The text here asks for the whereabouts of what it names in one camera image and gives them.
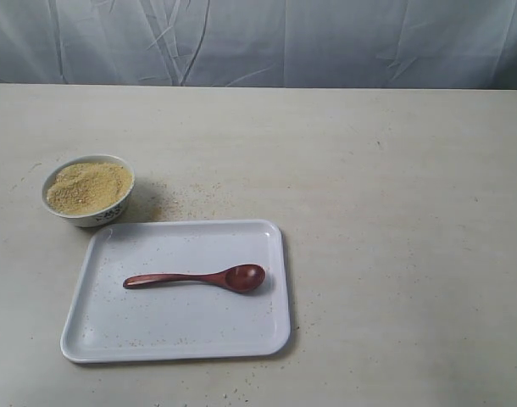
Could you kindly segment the white rectangular plastic tray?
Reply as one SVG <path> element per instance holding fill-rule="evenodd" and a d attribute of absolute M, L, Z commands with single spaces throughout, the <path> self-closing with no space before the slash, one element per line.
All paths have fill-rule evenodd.
<path fill-rule="evenodd" d="M 128 290 L 150 273 L 209 274 L 256 264 L 238 294 L 196 282 Z M 280 229 L 267 220 L 114 224 L 89 242 L 60 348 L 75 363 L 270 355 L 291 335 Z"/>

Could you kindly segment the white ceramic bowl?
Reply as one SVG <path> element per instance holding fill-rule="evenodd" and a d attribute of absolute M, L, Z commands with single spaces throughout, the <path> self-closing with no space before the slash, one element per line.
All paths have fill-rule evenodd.
<path fill-rule="evenodd" d="M 101 211 L 98 211 L 96 213 L 88 214 L 88 215 L 65 215 L 62 213 L 59 213 L 55 210 L 53 210 L 47 203 L 46 194 L 48 188 L 53 184 L 55 180 L 55 176 L 66 166 L 72 165 L 72 164 L 79 164 L 79 163 L 116 163 L 124 166 L 132 175 L 133 175 L 133 182 L 131 184 L 131 189 L 126 193 L 126 195 L 117 203 L 115 203 L 113 206 L 108 207 L 106 209 L 103 209 Z M 50 174 L 47 179 L 43 183 L 42 187 L 42 202 L 46 206 L 47 210 L 62 218 L 67 220 L 70 224 L 73 226 L 78 227 L 94 227 L 94 226 L 102 226 L 106 225 L 109 222 L 115 220 L 117 217 L 122 215 L 122 213 L 125 211 L 125 209 L 128 206 L 129 198 L 131 195 L 131 192 L 133 190 L 133 187 L 135 186 L 135 173 L 134 170 L 131 168 L 128 163 L 126 163 L 123 159 L 120 159 L 118 157 L 108 155 L 108 154 L 93 154 L 88 156 L 79 157 L 77 159 L 73 159 L 68 163 L 60 165 L 56 170 Z"/>

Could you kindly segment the white wrinkled backdrop curtain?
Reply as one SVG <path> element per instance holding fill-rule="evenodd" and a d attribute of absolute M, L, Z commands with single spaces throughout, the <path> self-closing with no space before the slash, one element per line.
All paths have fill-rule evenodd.
<path fill-rule="evenodd" d="M 517 1 L 0 1 L 0 83 L 517 89 Z"/>

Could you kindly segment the dark brown wooden spoon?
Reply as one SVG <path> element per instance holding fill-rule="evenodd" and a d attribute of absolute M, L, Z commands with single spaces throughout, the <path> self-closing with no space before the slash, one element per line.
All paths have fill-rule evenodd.
<path fill-rule="evenodd" d="M 236 265 L 229 269 L 210 274 L 169 274 L 156 273 L 131 276 L 122 286 L 125 289 L 153 287 L 165 283 L 198 282 L 221 287 L 228 291 L 247 294 L 259 288 L 266 278 L 266 271 L 260 265 Z"/>

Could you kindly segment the beige grain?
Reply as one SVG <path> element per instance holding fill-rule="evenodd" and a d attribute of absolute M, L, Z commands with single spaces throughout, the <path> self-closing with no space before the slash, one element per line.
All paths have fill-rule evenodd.
<path fill-rule="evenodd" d="M 65 215 L 88 215 L 113 206 L 131 189 L 133 175 L 116 163 L 79 163 L 64 167 L 46 199 Z"/>

